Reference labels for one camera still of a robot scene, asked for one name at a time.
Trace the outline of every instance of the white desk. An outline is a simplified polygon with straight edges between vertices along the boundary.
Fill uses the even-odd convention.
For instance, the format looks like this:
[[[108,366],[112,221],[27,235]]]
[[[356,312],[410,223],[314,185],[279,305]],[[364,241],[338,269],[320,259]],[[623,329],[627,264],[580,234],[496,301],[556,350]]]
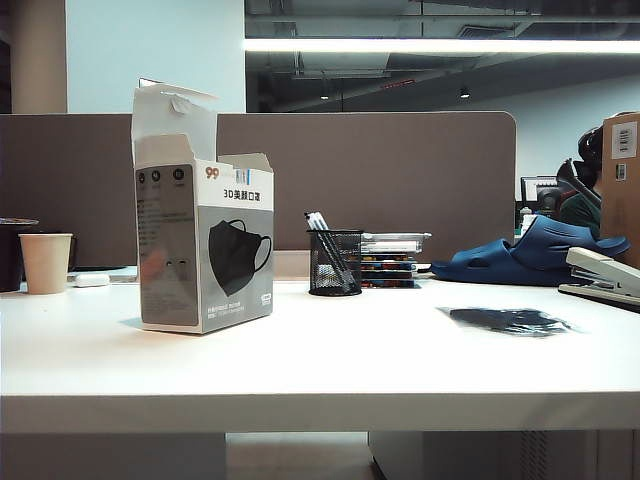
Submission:
[[[640,316],[552,288],[427,280],[313,297],[206,336],[142,331],[138,286],[0,295],[9,434],[640,428]],[[534,307],[513,337],[435,309]]]

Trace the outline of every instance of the black mug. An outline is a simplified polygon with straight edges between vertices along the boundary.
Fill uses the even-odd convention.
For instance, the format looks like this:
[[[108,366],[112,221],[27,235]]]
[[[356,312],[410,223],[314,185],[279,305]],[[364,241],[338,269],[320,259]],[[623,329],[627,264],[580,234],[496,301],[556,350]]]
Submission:
[[[29,233],[37,220],[0,218],[0,292],[20,290],[24,266],[19,233]]]

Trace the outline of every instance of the stapler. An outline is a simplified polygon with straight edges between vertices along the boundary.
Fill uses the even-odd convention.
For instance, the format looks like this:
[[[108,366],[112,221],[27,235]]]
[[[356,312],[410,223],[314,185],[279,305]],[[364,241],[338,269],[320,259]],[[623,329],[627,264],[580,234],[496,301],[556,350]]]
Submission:
[[[572,276],[591,283],[563,284],[560,292],[640,312],[640,270],[580,247],[569,249],[567,263]]]

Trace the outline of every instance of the floor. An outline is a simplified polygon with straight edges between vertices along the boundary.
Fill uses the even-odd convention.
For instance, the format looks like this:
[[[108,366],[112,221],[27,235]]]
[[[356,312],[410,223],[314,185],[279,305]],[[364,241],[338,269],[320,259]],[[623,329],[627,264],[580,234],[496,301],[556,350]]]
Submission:
[[[228,480],[376,480],[365,432],[227,434]]]

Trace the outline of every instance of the mask box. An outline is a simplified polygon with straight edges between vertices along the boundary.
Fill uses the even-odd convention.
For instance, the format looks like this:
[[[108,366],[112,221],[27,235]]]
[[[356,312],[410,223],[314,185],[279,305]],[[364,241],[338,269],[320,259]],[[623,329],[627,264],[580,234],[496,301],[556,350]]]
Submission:
[[[206,333],[272,312],[273,171],[216,157],[213,97],[136,89],[132,120],[142,325]]]

